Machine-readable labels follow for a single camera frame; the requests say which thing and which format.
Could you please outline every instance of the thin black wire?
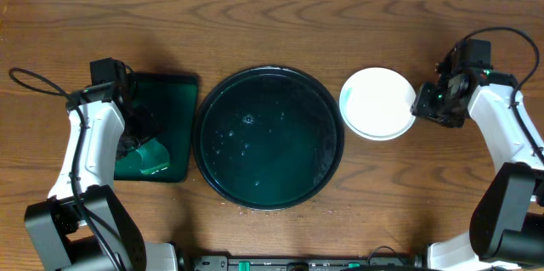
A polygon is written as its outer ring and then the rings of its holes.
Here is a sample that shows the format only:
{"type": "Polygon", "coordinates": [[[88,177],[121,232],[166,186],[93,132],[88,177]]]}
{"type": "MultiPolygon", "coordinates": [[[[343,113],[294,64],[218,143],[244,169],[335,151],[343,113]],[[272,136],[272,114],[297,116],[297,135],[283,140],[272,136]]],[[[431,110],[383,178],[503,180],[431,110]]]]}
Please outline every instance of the thin black wire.
{"type": "Polygon", "coordinates": [[[72,191],[72,194],[74,195],[74,201],[76,202],[77,209],[81,213],[83,220],[85,220],[85,222],[87,223],[87,225],[89,226],[89,228],[93,232],[94,236],[96,236],[96,239],[99,242],[102,249],[104,249],[106,256],[111,260],[111,263],[113,263],[113,267],[115,268],[115,270],[116,271],[125,270],[125,268],[117,261],[117,259],[115,257],[115,254],[111,250],[110,246],[108,246],[107,242],[104,239],[104,236],[102,236],[102,234],[98,231],[98,229],[94,225],[93,221],[91,220],[90,216],[87,213],[87,208],[83,205],[82,200],[79,197],[79,194],[77,193],[77,186],[76,186],[77,166],[79,164],[79,158],[80,158],[80,154],[81,154],[81,150],[82,150],[82,146],[83,146],[83,139],[85,138],[85,132],[87,131],[87,123],[85,123],[85,117],[83,116],[82,111],[79,109],[79,106],[77,106],[77,103],[70,97],[70,95],[68,93],[66,93],[65,90],[63,90],[61,87],[59,87],[55,83],[51,82],[50,80],[48,80],[44,76],[40,76],[37,73],[34,73],[32,71],[28,71],[28,70],[24,70],[22,68],[16,68],[16,67],[10,69],[8,73],[9,73],[9,77],[14,82],[21,85],[22,87],[28,88],[28,89],[30,89],[32,91],[39,92],[39,93],[46,93],[46,94],[50,94],[50,95],[54,95],[54,96],[63,96],[76,109],[77,115],[79,116],[79,120],[81,122],[80,123],[81,131],[79,132],[79,137],[77,139],[76,152],[74,154],[74,159],[73,159],[73,161],[71,163],[71,172],[70,172],[71,191],[72,191]],[[39,88],[34,88],[34,87],[30,86],[30,85],[27,85],[27,84],[21,82],[15,77],[15,75],[14,75],[15,72],[21,72],[21,73],[27,74],[28,76],[32,76],[32,77],[34,77],[34,78],[48,84],[51,88],[54,88],[57,91],[57,93],[56,92],[51,92],[51,91],[45,91],[45,90],[42,90],[42,89],[39,89],[39,88]]]}
{"type": "Polygon", "coordinates": [[[379,250],[381,250],[381,249],[389,249],[389,250],[391,250],[391,252],[392,252],[392,253],[397,257],[397,259],[400,261],[399,254],[397,254],[397,252],[396,252],[395,250],[393,250],[392,247],[390,247],[390,246],[379,246],[379,247],[377,247],[376,249],[374,249],[374,250],[371,252],[371,254],[368,256],[368,258],[366,259],[366,264],[367,264],[368,266],[371,265],[371,259],[372,259],[372,257],[374,257],[374,254],[376,254],[376,252],[379,251],[379,250]]]}
{"type": "Polygon", "coordinates": [[[521,128],[521,130],[525,134],[525,137],[529,141],[531,148],[533,149],[536,156],[538,156],[538,159],[541,161],[542,165],[544,165],[544,155],[542,155],[541,147],[538,146],[535,139],[530,134],[529,129],[527,128],[527,126],[525,126],[525,123],[523,119],[521,118],[521,115],[519,114],[519,111],[518,111],[519,102],[516,101],[516,94],[521,90],[521,87],[533,76],[533,74],[535,74],[536,69],[538,68],[538,65],[540,64],[540,59],[541,59],[540,51],[538,50],[536,43],[526,33],[518,29],[514,29],[512,27],[507,27],[507,26],[493,26],[493,27],[476,30],[474,32],[471,32],[467,36],[465,36],[462,40],[465,41],[465,40],[468,40],[468,38],[473,37],[477,34],[480,34],[483,32],[489,32],[489,31],[513,32],[521,36],[526,42],[528,42],[529,45],[533,48],[533,51],[535,52],[535,66],[529,72],[529,74],[518,84],[518,86],[516,86],[513,89],[512,94],[510,95],[510,107],[512,108],[513,115],[516,117],[516,121],[518,121],[519,127],[521,128]]]}

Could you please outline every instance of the dark green round tray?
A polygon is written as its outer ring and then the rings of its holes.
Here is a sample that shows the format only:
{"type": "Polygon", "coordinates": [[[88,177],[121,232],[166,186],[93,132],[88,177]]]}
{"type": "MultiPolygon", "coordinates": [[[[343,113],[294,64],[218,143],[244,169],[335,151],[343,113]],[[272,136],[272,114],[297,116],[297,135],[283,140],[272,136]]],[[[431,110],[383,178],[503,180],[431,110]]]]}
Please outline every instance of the dark green round tray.
{"type": "Polygon", "coordinates": [[[337,103],[312,76],[264,66],[220,82],[193,131],[196,165],[224,198],[254,209],[295,206],[317,194],[343,153],[337,103]]]}

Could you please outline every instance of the dark green rectangular tray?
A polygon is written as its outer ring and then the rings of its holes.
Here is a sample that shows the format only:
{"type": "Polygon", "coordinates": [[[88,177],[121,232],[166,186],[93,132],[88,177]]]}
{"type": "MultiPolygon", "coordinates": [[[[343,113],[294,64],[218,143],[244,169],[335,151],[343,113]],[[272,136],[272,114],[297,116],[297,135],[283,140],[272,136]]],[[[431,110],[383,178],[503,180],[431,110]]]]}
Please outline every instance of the dark green rectangular tray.
{"type": "Polygon", "coordinates": [[[143,174],[132,166],[130,154],[116,163],[115,180],[177,183],[185,179],[190,157],[190,135],[198,94],[198,79],[186,75],[136,73],[138,91],[133,101],[143,104],[159,121],[161,132],[156,141],[170,155],[170,166],[154,174],[143,174]]]}

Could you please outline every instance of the black cable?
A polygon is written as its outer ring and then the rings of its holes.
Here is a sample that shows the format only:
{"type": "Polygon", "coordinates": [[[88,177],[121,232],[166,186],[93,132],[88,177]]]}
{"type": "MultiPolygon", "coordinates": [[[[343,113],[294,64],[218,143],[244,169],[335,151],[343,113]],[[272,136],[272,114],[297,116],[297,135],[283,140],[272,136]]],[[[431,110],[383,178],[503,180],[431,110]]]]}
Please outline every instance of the black cable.
{"type": "Polygon", "coordinates": [[[393,250],[392,247],[390,247],[390,246],[379,246],[379,247],[377,247],[376,249],[374,249],[374,250],[371,252],[371,254],[368,256],[368,258],[366,259],[366,264],[367,264],[368,266],[371,265],[371,259],[372,259],[372,257],[374,257],[374,254],[376,254],[376,251],[379,251],[379,250],[381,250],[381,249],[389,249],[389,250],[391,250],[391,252],[392,252],[392,253],[397,257],[397,259],[400,261],[399,254],[397,254],[397,252],[396,252],[395,250],[393,250]]]}
{"type": "Polygon", "coordinates": [[[516,121],[518,121],[519,127],[521,128],[521,130],[525,134],[525,137],[529,141],[531,148],[533,149],[536,156],[538,156],[538,159],[541,161],[542,165],[544,165],[544,155],[542,155],[541,147],[538,146],[535,139],[530,134],[529,129],[527,128],[527,126],[525,126],[525,123],[523,119],[521,118],[521,115],[519,114],[519,111],[518,111],[519,102],[516,102],[516,94],[521,90],[521,87],[533,76],[533,74],[535,74],[535,71],[538,68],[538,65],[540,64],[540,59],[541,59],[540,51],[538,50],[536,43],[526,33],[518,29],[514,29],[512,27],[507,27],[507,26],[493,26],[493,27],[476,30],[474,32],[471,32],[467,36],[465,36],[462,40],[465,41],[465,40],[468,40],[468,38],[473,37],[477,34],[480,34],[483,32],[489,32],[489,31],[513,32],[519,35],[520,37],[522,37],[526,42],[528,42],[529,45],[533,48],[533,51],[535,52],[535,65],[533,69],[529,72],[529,74],[518,84],[518,86],[516,86],[513,89],[512,94],[510,95],[510,107],[512,108],[513,115],[516,117],[516,121]]]}
{"type": "Polygon", "coordinates": [[[108,246],[107,242],[104,239],[104,236],[102,236],[102,234],[98,231],[98,229],[94,225],[93,221],[91,220],[91,217],[87,213],[87,208],[83,205],[82,200],[79,197],[79,194],[77,193],[77,186],[76,186],[76,181],[78,180],[77,166],[79,164],[79,158],[80,158],[80,154],[81,154],[81,150],[82,150],[82,146],[83,146],[83,139],[85,138],[85,132],[87,131],[87,123],[85,123],[85,117],[83,116],[83,113],[82,113],[81,109],[79,108],[79,106],[77,106],[77,103],[70,97],[70,95],[68,93],[66,93],[66,91],[64,91],[62,88],[60,88],[58,85],[51,82],[50,80],[48,80],[44,76],[40,76],[37,73],[34,73],[32,71],[27,71],[27,70],[24,70],[22,68],[12,68],[12,69],[9,70],[8,73],[9,73],[9,77],[14,82],[21,85],[22,87],[28,88],[28,89],[30,89],[32,91],[39,92],[39,93],[51,94],[51,95],[54,95],[54,96],[63,96],[63,97],[66,98],[66,100],[68,100],[68,102],[70,102],[72,104],[74,109],[76,109],[77,115],[79,116],[79,120],[81,122],[81,124],[80,124],[81,131],[79,132],[79,137],[77,139],[76,152],[74,154],[74,159],[73,159],[73,161],[71,163],[71,172],[70,172],[71,191],[72,191],[72,194],[74,195],[74,201],[76,202],[77,209],[81,213],[81,216],[82,216],[83,220],[85,220],[88,227],[93,232],[93,234],[96,237],[97,241],[99,242],[100,246],[105,251],[106,256],[111,260],[111,263],[113,263],[113,267],[115,268],[115,270],[116,271],[125,270],[125,268],[117,261],[117,259],[115,257],[115,254],[111,250],[110,246],[108,246]],[[57,93],[56,92],[45,91],[45,90],[42,90],[42,89],[39,89],[39,88],[34,88],[34,87],[30,86],[30,85],[27,85],[27,84],[21,82],[21,81],[19,81],[19,79],[17,79],[15,77],[15,75],[14,75],[15,72],[21,72],[21,73],[27,74],[28,76],[32,76],[32,77],[34,77],[34,78],[48,84],[51,88],[54,88],[57,91],[57,93]]]}

